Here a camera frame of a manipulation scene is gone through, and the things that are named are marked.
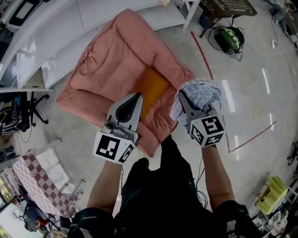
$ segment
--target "green machine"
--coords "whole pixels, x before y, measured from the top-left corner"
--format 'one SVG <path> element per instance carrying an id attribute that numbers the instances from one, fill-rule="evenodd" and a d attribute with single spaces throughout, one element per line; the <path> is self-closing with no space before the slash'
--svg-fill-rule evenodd
<path id="1" fill-rule="evenodd" d="M 238 28 L 231 26 L 216 29 L 217 32 L 214 35 L 214 39 L 223 52 L 235 55 L 242 51 L 244 36 Z"/>

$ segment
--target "red line on floor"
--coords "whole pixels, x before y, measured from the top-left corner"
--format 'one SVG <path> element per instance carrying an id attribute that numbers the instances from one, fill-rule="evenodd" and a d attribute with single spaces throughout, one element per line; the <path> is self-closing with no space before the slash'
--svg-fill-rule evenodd
<path id="1" fill-rule="evenodd" d="M 204 52 L 203 52 L 203 50 L 202 50 L 202 48 L 201 48 L 199 42 L 197 41 L 195 34 L 194 34 L 192 31 L 190 32 L 190 34 L 192 35 L 192 38 L 195 40 L 196 45 L 197 45 L 197 47 L 199 48 L 199 50 L 200 50 L 200 52 L 201 52 L 201 55 L 202 55 L 203 60 L 204 60 L 204 62 L 205 62 L 205 65 L 206 65 L 206 67 L 207 67 L 207 69 L 208 69 L 208 71 L 209 71 L 210 78 L 213 80 L 213 75 L 212 75 L 211 69 L 210 69 L 210 67 L 209 67 L 209 64 L 208 64 L 208 62 L 207 62 L 207 59 L 206 59 L 206 57 L 205 57 L 205 55 L 204 55 Z M 219 102 L 219 109 L 220 109 L 220 110 L 222 109 L 221 102 Z M 267 131 L 269 128 L 271 128 L 275 123 L 276 123 L 276 121 L 273 122 L 270 126 L 268 126 L 265 130 L 261 131 L 259 134 L 257 134 L 257 135 L 254 136 L 253 138 L 249 139 L 249 140 L 246 141 L 245 143 L 241 144 L 240 146 L 236 147 L 236 148 L 233 149 L 232 151 L 230 151 L 229 138 L 228 138 L 228 134 L 226 133 L 226 134 L 225 134 L 225 137 L 226 137 L 226 139 L 227 139 L 228 153 L 231 153 L 231 152 L 233 152 L 233 151 L 235 151 L 235 150 L 241 148 L 242 146 L 246 145 L 247 143 L 251 142 L 252 140 L 254 140 L 255 138 L 257 138 L 259 135 L 263 134 L 265 131 Z"/>
<path id="2" fill-rule="evenodd" d="M 230 151 L 230 147 L 228 146 L 228 150 L 229 150 L 229 153 L 241 148 L 242 146 L 246 145 L 247 143 L 251 142 L 252 140 L 254 140 L 255 138 L 257 138 L 259 135 L 263 134 L 265 131 L 267 131 L 268 129 L 270 129 L 274 124 L 276 123 L 273 122 L 270 126 L 268 126 L 265 130 L 261 131 L 259 134 L 255 135 L 253 138 L 249 139 L 248 141 L 246 141 L 245 143 L 241 144 L 240 146 L 236 147 L 234 150 Z"/>

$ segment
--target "brown table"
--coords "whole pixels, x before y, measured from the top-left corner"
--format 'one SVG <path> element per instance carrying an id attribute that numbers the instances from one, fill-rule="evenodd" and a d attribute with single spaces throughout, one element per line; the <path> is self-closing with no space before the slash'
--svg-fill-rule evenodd
<path id="1" fill-rule="evenodd" d="M 255 16 L 257 14 L 247 0 L 201 0 L 199 6 L 209 17 L 206 27 L 200 35 L 201 38 L 215 19 L 232 17 L 233 25 L 236 17 L 244 15 Z"/>

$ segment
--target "crumpled fabric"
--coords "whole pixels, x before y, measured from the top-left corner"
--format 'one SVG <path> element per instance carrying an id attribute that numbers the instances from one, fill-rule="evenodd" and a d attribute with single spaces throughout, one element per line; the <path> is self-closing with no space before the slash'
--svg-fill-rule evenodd
<path id="1" fill-rule="evenodd" d="M 220 88 L 217 83 L 210 79 L 194 79 L 181 85 L 181 90 L 185 92 L 194 107 L 201 109 L 210 101 L 212 104 L 219 102 L 221 98 Z M 179 91 L 175 94 L 175 101 L 172 105 L 169 116 L 173 121 L 178 121 L 181 126 L 187 124 L 187 116 L 182 110 L 178 97 Z"/>

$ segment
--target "pink armchair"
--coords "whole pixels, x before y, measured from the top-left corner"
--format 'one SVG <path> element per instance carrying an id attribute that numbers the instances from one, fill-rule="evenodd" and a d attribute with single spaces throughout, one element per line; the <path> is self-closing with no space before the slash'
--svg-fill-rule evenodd
<path id="1" fill-rule="evenodd" d="M 102 126 L 110 106 L 133 93 L 147 65 L 170 82 L 138 127 L 142 135 L 139 148 L 154 156 L 176 126 L 169 117 L 174 95 L 182 83 L 194 76 L 132 10 L 121 12 L 94 37 L 69 75 L 57 104 L 62 110 Z"/>

